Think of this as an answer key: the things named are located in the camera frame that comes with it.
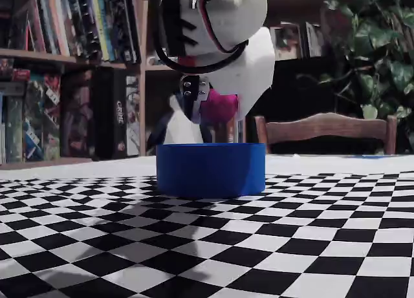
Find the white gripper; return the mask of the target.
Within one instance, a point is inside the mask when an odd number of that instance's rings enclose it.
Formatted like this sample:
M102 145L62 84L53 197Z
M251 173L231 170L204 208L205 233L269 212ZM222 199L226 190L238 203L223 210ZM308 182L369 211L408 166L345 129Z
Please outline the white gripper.
M270 31L261 27L248 41L240 55L230 65L206 76L185 75L180 79L183 112L193 123L201 122L200 107L208 99L210 83L221 94L235 94L238 118L244 118L261 93L272 84L275 52Z

